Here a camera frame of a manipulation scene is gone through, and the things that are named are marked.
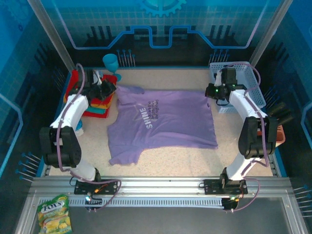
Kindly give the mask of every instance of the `enclosure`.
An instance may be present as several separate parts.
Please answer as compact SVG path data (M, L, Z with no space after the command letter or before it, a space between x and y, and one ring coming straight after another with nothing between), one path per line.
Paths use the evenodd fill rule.
M69 196L74 233L105 228L108 233L205 233L207 225L217 233L311 231L312 3L0 3L0 233L38 233L37 206L59 194ZM104 65L107 54L116 55L118 69L114 72ZM204 179L218 180L239 152L244 121L232 105L220 106L226 101L208 100L217 149L164 144L145 148L137 162L125 165L109 162L113 156L108 127L118 123L120 97L113 94L107 102L91 102L81 117L83 134L77 137L82 158L103 179L122 181L117 196L101 212L89 214L85 195L74 194L71 175L44 163L39 132L63 110L77 63L86 71L116 72L121 76L117 87L199 91L204 97L217 71L233 62L248 62L259 71L260 87L250 96L264 113L281 102L286 106L285 122L278 128L278 147L269 155L270 166L256 164L247 174L257 178L261 188L246 209L226 214L221 211L222 196L205 195L199 187ZM250 67L234 67L238 84L257 85L258 77ZM183 115L195 118L195 112L188 113L194 104L182 103ZM247 181L247 188L238 207L254 197L258 186ZM102 205L108 198L101 197ZM124 220L122 224L116 223L118 217Z

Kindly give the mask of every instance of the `metal pole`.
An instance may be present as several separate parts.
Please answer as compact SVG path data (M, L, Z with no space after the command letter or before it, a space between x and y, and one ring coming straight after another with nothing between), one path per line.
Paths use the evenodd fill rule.
M261 58L264 50L267 48L270 40L274 36L277 28L279 27L282 19L284 18L292 2L293 0L284 0L280 3L278 8L276 9L273 19L268 27L268 30L263 34L262 38L260 39L257 47L255 48L249 60L252 66L256 66L257 63L259 62L259 59Z
M28 0L29 5L33 9L37 18L39 19L41 25L43 26L46 34L54 45L56 51L58 52L60 58L64 62L68 71L72 71L75 68L74 62L72 61L65 45L62 42L57 30L55 29L48 13L44 9L40 0Z

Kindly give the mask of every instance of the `dark gray floor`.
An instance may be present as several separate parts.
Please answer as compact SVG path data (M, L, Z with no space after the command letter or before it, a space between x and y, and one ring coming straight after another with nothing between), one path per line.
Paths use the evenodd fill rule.
M240 201L240 206L248 200ZM88 213L70 208L74 234L288 234L280 199L256 199L245 210L226 214L203 208L104 208ZM38 222L32 233L39 232Z

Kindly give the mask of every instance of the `speckled work surface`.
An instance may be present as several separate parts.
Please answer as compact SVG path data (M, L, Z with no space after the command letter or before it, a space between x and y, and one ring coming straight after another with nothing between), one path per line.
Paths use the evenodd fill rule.
M198 70L120 70L123 85L145 89L204 90L210 81L208 69ZM117 118L117 97L107 119L83 117L84 134L78 137L82 158L97 167L102 176L219 176L238 153L243 121L238 114L219 114L211 100L214 128L219 148L194 149L165 147L145 150L137 164L111 166L107 126ZM51 168L51 176L68 175ZM255 165L248 176L272 176L270 168Z

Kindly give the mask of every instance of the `blue plastic cup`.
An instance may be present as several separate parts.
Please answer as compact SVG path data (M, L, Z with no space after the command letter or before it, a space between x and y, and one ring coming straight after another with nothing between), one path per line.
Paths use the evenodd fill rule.
M103 57L103 62L104 62L106 69L112 72L113 74L115 74L115 72L118 69L117 56L114 54L107 54Z

